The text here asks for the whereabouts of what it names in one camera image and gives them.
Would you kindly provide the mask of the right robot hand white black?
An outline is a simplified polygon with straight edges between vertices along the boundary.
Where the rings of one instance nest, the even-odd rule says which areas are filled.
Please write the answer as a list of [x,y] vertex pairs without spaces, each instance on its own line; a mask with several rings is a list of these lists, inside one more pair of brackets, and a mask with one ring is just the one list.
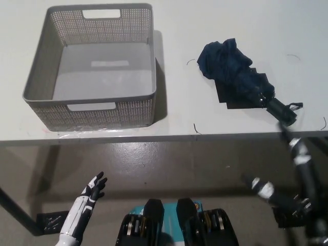
[[316,217],[321,213],[320,183],[316,175],[312,156],[300,137],[293,136],[292,132],[282,123],[278,124],[281,138],[288,146],[296,176],[300,184],[301,200],[288,197],[278,192],[269,181],[250,174],[241,176],[245,185],[262,200],[283,209],[291,214],[303,214],[308,217]]

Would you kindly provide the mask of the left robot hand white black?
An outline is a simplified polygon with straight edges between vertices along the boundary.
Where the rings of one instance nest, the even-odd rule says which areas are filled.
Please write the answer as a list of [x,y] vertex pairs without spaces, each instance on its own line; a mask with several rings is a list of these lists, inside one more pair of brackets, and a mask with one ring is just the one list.
[[103,175],[104,172],[100,172],[93,177],[74,201],[59,233],[57,246],[81,245],[95,204],[105,195],[103,189],[106,186],[107,178]]

